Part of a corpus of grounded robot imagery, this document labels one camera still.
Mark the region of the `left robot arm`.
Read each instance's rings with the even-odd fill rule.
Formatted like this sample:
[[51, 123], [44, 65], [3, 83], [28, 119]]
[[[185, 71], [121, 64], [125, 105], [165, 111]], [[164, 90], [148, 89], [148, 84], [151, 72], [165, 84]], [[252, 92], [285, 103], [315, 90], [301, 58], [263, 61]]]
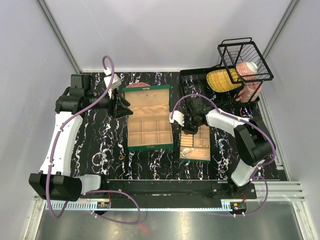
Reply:
[[38, 173], [31, 173], [28, 182], [42, 198], [75, 202], [82, 194], [91, 192], [97, 198], [108, 193], [108, 186], [98, 175], [71, 176], [71, 160], [75, 140], [85, 112], [103, 109], [114, 119], [132, 115], [130, 103], [117, 91], [121, 80], [106, 73], [103, 79], [108, 91], [95, 96], [90, 74], [72, 74], [70, 86], [55, 102], [55, 126], [49, 150]]

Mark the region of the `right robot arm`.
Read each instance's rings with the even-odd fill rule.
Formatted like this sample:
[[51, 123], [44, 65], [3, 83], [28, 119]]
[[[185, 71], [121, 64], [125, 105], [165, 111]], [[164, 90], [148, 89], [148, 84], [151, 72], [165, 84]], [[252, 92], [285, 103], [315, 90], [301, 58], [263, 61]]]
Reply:
[[201, 94], [182, 97], [186, 98], [190, 98], [191, 113], [184, 115], [180, 124], [185, 134], [196, 135], [200, 126], [205, 125], [235, 138], [240, 160], [230, 175], [227, 192], [230, 197], [239, 198], [259, 168], [269, 165], [276, 157], [276, 146], [264, 121], [260, 117], [246, 118], [228, 113]]

